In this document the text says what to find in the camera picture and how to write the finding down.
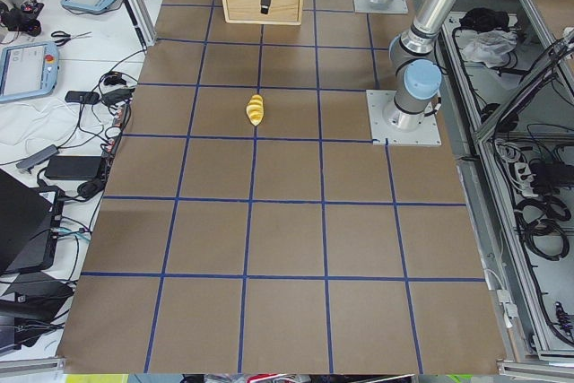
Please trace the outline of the black laptop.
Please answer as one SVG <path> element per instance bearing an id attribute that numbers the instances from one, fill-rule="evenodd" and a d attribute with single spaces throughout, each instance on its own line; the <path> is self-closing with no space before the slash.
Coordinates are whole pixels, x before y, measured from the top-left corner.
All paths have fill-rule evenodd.
<path id="1" fill-rule="evenodd" d="M 64 192 L 27 187 L 1 172 L 1 274 L 25 274 L 53 265 Z"/>

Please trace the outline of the white crumpled cloth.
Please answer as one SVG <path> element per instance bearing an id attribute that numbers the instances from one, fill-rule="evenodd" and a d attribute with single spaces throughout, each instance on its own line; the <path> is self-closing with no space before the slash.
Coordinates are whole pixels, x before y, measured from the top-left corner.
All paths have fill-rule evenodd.
<path id="1" fill-rule="evenodd" d="M 466 62 L 483 63 L 489 68 L 503 66 L 510 59 L 509 53 L 517 46 L 514 32 L 491 30 L 474 35 L 462 49 Z"/>

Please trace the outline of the black power brick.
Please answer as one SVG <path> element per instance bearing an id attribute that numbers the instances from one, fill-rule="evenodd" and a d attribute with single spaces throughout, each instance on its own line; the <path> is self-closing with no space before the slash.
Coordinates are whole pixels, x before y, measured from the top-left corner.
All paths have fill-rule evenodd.
<path id="1" fill-rule="evenodd" d="M 53 156 L 45 170 L 45 177 L 53 180 L 89 180 L 96 178 L 102 158 L 99 156 Z"/>

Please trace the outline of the grey usb hub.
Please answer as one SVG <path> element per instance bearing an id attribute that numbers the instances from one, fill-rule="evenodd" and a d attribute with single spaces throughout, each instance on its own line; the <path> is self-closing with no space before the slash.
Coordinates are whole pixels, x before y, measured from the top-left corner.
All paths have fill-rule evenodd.
<path id="1" fill-rule="evenodd" d="M 48 161 L 51 157 L 59 154 L 58 148 L 51 144 L 42 150 L 39 150 L 27 158 L 16 163 L 16 168 L 20 171 L 31 171 L 37 165 Z"/>

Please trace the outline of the black phone device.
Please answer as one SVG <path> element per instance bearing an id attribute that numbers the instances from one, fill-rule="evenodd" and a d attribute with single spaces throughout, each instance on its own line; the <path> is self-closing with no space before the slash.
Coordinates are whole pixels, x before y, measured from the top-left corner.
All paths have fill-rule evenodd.
<path id="1" fill-rule="evenodd" d="M 66 103 L 95 105 L 100 101 L 100 94 L 96 91 L 68 91 L 65 95 Z"/>

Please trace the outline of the black scissors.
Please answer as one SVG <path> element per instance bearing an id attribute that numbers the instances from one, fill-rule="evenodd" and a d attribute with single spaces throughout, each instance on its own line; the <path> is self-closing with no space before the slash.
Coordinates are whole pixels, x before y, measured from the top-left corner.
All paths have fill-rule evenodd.
<path id="1" fill-rule="evenodd" d="M 63 47 L 65 44 L 71 42 L 72 40 L 90 38 L 91 32 L 87 31 L 78 34 L 70 34 L 63 30 L 56 30 L 50 33 L 50 37 L 53 39 L 57 47 Z"/>

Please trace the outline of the yellow toy bread roll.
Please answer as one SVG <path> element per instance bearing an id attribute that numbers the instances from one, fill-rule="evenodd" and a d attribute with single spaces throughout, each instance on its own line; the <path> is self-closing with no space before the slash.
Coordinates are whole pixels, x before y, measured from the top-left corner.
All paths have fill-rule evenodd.
<path id="1" fill-rule="evenodd" d="M 260 94 L 254 94 L 250 97 L 246 106 L 246 115 L 252 126 L 261 124 L 265 115 L 265 106 L 264 99 Z"/>

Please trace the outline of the blue teach pendant lower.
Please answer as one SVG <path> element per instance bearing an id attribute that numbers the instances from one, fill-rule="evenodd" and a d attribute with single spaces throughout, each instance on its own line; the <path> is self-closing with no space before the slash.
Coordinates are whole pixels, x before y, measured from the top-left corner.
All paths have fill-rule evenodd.
<path id="1" fill-rule="evenodd" d="M 6 47 L 1 53 L 1 102 L 49 95 L 57 84 L 59 50 L 53 41 Z"/>

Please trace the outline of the black cloth bundle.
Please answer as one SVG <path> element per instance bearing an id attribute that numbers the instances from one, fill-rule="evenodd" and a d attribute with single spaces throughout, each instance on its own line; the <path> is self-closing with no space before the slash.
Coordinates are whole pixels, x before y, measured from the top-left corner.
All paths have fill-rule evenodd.
<path id="1" fill-rule="evenodd" d="M 509 15 L 503 11 L 478 7 L 468 11 L 460 20 L 463 28 L 477 32 L 492 30 L 509 30 Z"/>

